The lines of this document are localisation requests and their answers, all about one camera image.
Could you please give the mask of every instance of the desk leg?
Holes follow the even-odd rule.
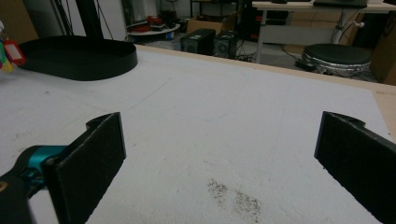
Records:
[[[262,12],[262,23],[260,24],[259,40],[257,41],[256,63],[260,63],[262,57],[262,42],[264,41],[265,24],[267,21],[267,11]]]
[[[339,26],[342,28],[341,29],[338,29],[339,27],[336,28],[337,32],[332,37],[332,43],[338,44],[338,42],[343,34],[343,29],[344,29],[344,26],[346,25],[346,23],[347,23],[347,14],[343,11],[341,13],[340,20],[339,20]]]

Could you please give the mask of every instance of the floor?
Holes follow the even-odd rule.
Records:
[[[175,33],[175,38],[173,40],[166,40],[163,36],[141,37],[136,39],[135,43],[160,49],[180,50],[180,38],[184,35],[184,33]],[[237,51],[238,60],[255,63],[256,46],[256,42],[239,41]],[[287,53],[281,45],[264,44],[260,63],[276,67],[302,70],[301,68],[294,66],[294,63],[297,59],[301,59],[301,54]],[[377,82],[373,72],[370,69],[360,72],[340,72],[334,73],[332,75],[363,81]]]

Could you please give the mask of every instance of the stool seat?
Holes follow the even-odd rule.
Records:
[[[371,53],[344,45],[316,44],[305,47],[303,59],[325,69],[360,71],[370,65]]]

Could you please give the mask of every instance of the desk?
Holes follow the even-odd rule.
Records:
[[[312,12],[340,12],[342,11],[341,17],[340,17],[340,23],[342,26],[345,25],[346,21],[346,13],[351,12],[359,12],[359,13],[388,13],[389,11],[396,10],[396,6],[390,5],[387,3],[382,3],[382,4],[367,4],[366,8],[362,9],[356,9],[356,8],[337,8],[337,7],[314,7],[314,5],[311,2],[289,2],[286,5],[282,4],[273,4],[271,2],[253,2],[253,7],[256,7],[258,10],[262,10],[262,23],[260,27],[260,34],[259,34],[259,40],[258,40],[258,45],[257,45],[257,55],[256,55],[256,63],[260,63],[261,59],[261,52],[262,52],[262,43],[264,41],[268,41],[268,43],[282,43],[282,44],[298,44],[298,45],[308,45],[308,44],[315,44],[315,43],[309,43],[305,42],[304,40],[307,39],[309,36],[311,36],[316,30],[313,29],[308,29],[306,27],[290,27],[291,32],[289,34],[291,40],[290,42],[287,42],[288,40],[285,40],[285,31],[282,29],[282,27],[278,26],[269,26],[266,25],[266,18],[267,18],[267,11],[268,10],[276,10],[276,11],[312,11]],[[298,35],[296,31],[298,30],[303,30],[303,33],[301,35]],[[325,29],[318,30],[319,32],[324,33]],[[274,38],[271,38],[269,40],[265,39],[265,33],[266,32],[273,32],[277,33],[277,36],[274,36]],[[327,34],[324,33],[325,36],[331,36],[329,34],[333,33],[333,29],[330,31],[327,31]],[[338,39],[340,38],[342,34],[342,31],[338,31],[337,34],[332,38],[333,43],[338,43]],[[329,37],[324,37],[325,39],[318,39],[317,41],[319,43],[325,43],[331,42],[331,38]]]
[[[314,151],[323,110],[394,137],[396,87],[136,47],[107,80],[0,74],[0,174],[120,111],[127,159],[88,223],[377,223]],[[30,203],[56,223],[46,191]]]

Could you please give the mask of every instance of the black box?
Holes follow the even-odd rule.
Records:
[[[215,30],[203,28],[191,32],[181,37],[181,51],[212,56],[215,34]]]
[[[219,58],[235,59],[237,42],[236,31],[221,31],[215,37],[214,55]]]

